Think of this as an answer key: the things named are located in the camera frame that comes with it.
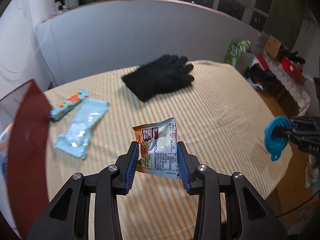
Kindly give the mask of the blue silicone funnel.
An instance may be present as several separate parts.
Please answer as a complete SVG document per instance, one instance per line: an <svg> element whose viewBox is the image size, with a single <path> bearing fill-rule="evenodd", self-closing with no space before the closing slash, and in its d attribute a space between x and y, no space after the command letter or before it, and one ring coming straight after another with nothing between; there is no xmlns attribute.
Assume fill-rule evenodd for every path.
<svg viewBox="0 0 320 240"><path fill-rule="evenodd" d="M264 130L264 146L272 161L277 161L289 142L291 132L297 126L287 117L277 116Z"/></svg>

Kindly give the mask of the light blue cotton ball pack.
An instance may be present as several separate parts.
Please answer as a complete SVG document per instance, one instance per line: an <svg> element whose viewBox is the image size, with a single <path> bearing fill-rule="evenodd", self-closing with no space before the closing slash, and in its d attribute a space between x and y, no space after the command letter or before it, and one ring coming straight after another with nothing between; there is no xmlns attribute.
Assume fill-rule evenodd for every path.
<svg viewBox="0 0 320 240"><path fill-rule="evenodd" d="M56 138L53 146L73 157L86 158L92 129L109 109L109 102L86 98L80 103L67 131Z"/></svg>

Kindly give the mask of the orange white snack packet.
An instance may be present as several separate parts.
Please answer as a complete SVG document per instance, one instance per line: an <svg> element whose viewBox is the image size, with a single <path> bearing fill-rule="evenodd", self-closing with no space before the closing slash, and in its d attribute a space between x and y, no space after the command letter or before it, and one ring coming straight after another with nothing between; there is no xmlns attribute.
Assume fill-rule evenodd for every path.
<svg viewBox="0 0 320 240"><path fill-rule="evenodd" d="M175 119L135 126L133 131L141 154L136 170L144 174L180 180Z"/></svg>

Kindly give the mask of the black knit glove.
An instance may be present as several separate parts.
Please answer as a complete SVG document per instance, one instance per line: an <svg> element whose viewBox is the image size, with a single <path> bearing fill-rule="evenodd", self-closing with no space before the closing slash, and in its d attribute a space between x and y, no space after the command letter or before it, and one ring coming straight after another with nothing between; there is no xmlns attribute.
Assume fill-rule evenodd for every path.
<svg viewBox="0 0 320 240"><path fill-rule="evenodd" d="M194 81L191 75L194 65L187 62L185 56L165 54L121 79L140 101L146 102L158 94L172 93L190 86Z"/></svg>

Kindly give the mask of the lace covered side table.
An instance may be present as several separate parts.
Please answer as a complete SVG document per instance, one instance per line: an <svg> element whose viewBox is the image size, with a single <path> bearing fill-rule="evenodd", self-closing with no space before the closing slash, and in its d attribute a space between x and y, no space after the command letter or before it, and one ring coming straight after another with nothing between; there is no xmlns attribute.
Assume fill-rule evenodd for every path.
<svg viewBox="0 0 320 240"><path fill-rule="evenodd" d="M255 54L254 56L261 66L268 67L268 70L281 82L285 89L290 93L299 108L298 115L305 115L311 103L310 93L303 86L291 77L283 68L282 64L266 54Z"/></svg>

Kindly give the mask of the striped yellow green tablecloth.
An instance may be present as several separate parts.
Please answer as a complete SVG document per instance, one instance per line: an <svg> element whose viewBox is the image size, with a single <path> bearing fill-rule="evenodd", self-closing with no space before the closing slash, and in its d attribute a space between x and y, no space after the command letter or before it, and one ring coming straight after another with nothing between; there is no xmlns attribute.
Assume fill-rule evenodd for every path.
<svg viewBox="0 0 320 240"><path fill-rule="evenodd" d="M187 151L216 172L239 171L267 198L283 178L292 157L287 146L278 161L264 147L264 130L273 120L257 92L227 64L194 61L191 87L141 102L121 77L123 68L92 75L46 92L52 105L84 89L92 99L110 103L93 130L87 157L79 159L53 146L67 131L75 111L50 126L46 155L49 198L75 172L85 175L114 164L135 139L133 127L174 118L178 140ZM198 198L188 195L179 180L137 172L133 187L118 197L124 239L191 239Z"/></svg>

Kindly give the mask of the cardboard box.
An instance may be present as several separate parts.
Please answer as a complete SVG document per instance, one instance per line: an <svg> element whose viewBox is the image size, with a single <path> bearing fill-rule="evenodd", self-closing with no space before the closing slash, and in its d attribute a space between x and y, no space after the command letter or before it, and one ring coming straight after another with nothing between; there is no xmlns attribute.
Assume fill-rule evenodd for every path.
<svg viewBox="0 0 320 240"><path fill-rule="evenodd" d="M264 51L270 57L272 57L273 59L276 59L282 47L283 47L282 43L278 39L270 35L264 46Z"/></svg>

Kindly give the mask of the green tissue package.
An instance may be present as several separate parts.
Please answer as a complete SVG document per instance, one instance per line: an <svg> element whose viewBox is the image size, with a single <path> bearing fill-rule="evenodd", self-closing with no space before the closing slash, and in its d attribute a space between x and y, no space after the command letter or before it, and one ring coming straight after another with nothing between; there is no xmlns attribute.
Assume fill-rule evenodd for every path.
<svg viewBox="0 0 320 240"><path fill-rule="evenodd" d="M223 63L230 64L235 67L244 53L251 51L251 42L249 40L242 40L237 43L231 43L227 49L227 53L223 59Z"/></svg>

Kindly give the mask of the blue fruit-print cream tube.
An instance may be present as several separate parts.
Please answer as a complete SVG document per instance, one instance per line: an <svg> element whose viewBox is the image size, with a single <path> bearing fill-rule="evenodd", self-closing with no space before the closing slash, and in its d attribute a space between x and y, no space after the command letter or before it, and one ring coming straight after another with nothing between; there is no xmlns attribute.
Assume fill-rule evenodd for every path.
<svg viewBox="0 0 320 240"><path fill-rule="evenodd" d="M58 106L54 107L50 111L50 119L54 122L61 120L67 113L69 113L74 107L81 103L85 98L89 97L89 93L81 89L73 96L67 98Z"/></svg>

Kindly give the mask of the dark red storage box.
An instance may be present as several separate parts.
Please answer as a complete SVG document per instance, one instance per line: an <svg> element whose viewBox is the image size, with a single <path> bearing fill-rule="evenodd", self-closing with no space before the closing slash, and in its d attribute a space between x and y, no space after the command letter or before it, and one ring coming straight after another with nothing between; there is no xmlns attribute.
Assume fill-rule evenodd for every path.
<svg viewBox="0 0 320 240"><path fill-rule="evenodd" d="M46 149L52 107L34 80L9 93L5 102L17 103L7 153L7 191L22 239L49 203Z"/></svg>

